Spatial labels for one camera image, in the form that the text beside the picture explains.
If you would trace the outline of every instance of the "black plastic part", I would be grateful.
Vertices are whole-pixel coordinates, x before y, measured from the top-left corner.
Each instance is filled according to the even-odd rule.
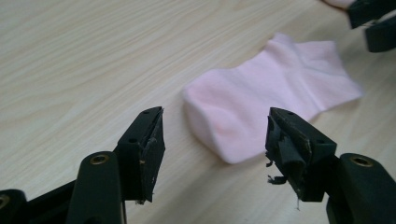
[[[27,202],[23,191],[6,189],[0,191],[0,223],[27,223]]]
[[[30,201],[30,224],[65,223],[75,181]]]
[[[365,34],[367,49],[370,52],[383,52],[396,48],[396,16],[370,26],[365,30]]]
[[[124,200],[152,202],[164,151],[163,109],[159,106],[141,112],[114,149]]]
[[[396,223],[396,183],[379,162],[358,154],[343,154],[336,173],[353,219],[348,223]],[[346,223],[346,211],[337,208],[339,205],[328,205],[332,224]]]
[[[97,152],[86,157],[70,201],[66,223],[125,223],[121,199],[120,173],[113,152]]]
[[[288,179],[285,176],[274,176],[271,177],[268,175],[268,183],[273,184],[273,185],[283,185],[286,184]]]
[[[271,107],[266,156],[303,202],[321,202],[336,144],[298,115]]]
[[[348,7],[346,13],[354,29],[368,21],[378,20],[394,9],[395,0],[357,0]]]

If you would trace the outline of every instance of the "wood grain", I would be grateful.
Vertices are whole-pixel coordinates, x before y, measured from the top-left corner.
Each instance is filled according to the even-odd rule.
[[[0,3],[0,189],[33,199],[112,150],[137,114],[162,105],[166,153],[154,202],[129,223],[328,223],[323,203],[274,187],[264,156],[222,162],[189,132],[181,90],[203,72],[260,52],[275,32],[333,40],[365,95],[313,124],[396,177],[396,51],[369,53],[362,29],[314,0],[22,1]]]

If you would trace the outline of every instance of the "brass screw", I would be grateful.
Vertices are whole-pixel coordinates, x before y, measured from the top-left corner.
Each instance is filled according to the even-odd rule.
[[[350,158],[350,160],[359,166],[364,166],[364,167],[373,166],[373,163],[371,161],[364,159],[363,157],[353,156]]]
[[[102,163],[107,162],[109,157],[105,154],[100,154],[91,158],[90,163],[92,165],[100,165]]]
[[[0,195],[0,209],[6,207],[8,203],[9,203],[9,196],[6,194]]]

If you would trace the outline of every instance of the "light wood grain surface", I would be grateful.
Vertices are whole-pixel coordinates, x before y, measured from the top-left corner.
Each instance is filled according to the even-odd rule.
[[[323,203],[271,186],[264,155],[222,162],[191,135],[183,86],[260,52],[275,32],[333,40],[365,95],[312,123],[396,177],[396,50],[369,53],[362,29],[316,0],[0,2],[0,189],[29,200],[113,150],[137,114],[164,107],[166,152],[153,203],[127,203],[128,223],[328,223]]]

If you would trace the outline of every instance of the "sock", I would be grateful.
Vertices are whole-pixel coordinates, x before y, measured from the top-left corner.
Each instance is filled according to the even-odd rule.
[[[347,9],[355,0],[323,0],[334,7],[340,7],[342,9]]]
[[[254,58],[209,70],[183,90],[191,131],[228,163],[265,151],[271,106],[310,120],[361,95],[332,41],[294,43],[282,34]]]

